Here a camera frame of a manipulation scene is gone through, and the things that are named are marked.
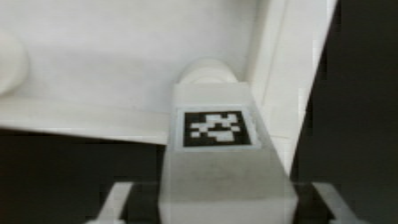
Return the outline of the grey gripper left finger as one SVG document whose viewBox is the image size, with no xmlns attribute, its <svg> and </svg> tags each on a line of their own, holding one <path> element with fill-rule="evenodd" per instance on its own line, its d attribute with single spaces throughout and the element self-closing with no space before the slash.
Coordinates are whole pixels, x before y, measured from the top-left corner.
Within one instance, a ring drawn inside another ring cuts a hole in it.
<svg viewBox="0 0 398 224">
<path fill-rule="evenodd" d="M 131 196 L 136 183 L 131 181 L 115 182 L 106 198 L 101 203 L 101 208 L 95 217 L 85 221 L 85 224 L 138 224 L 127 223 L 122 213 L 126 211 L 127 199 Z"/>
</svg>

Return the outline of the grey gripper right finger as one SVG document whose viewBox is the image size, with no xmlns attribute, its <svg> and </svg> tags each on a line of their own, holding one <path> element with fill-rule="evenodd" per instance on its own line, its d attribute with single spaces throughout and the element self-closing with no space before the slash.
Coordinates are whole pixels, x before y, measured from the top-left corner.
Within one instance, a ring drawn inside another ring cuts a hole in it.
<svg viewBox="0 0 398 224">
<path fill-rule="evenodd" d="M 369 224 L 346 204 L 337 189 L 325 182 L 294 182 L 298 204 L 293 224 Z"/>
</svg>

